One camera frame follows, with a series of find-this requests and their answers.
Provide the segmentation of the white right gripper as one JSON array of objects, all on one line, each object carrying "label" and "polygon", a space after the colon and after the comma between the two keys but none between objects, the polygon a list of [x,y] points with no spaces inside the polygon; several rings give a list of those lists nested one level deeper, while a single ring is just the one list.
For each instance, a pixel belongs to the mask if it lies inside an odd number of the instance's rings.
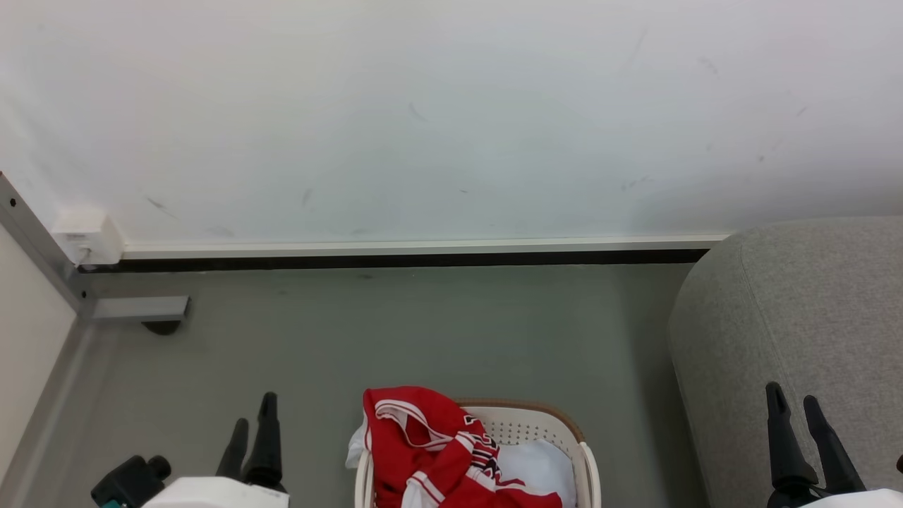
[{"label": "white right gripper", "polygon": [[804,398],[808,431],[815,440],[825,486],[804,459],[792,425],[792,411],[778,382],[765,386],[772,492],[768,507],[902,507],[902,492],[867,490],[842,441],[827,421],[819,400]]}]

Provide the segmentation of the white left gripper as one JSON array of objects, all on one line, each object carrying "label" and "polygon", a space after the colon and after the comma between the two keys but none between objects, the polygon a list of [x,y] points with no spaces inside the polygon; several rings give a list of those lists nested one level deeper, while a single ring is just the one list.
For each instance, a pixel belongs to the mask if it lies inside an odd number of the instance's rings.
[{"label": "white left gripper", "polygon": [[222,454],[216,476],[178,477],[145,507],[288,507],[290,496],[283,486],[283,454],[278,418],[278,396],[262,396],[257,413],[257,434],[242,467],[248,447],[249,423],[236,421]]}]

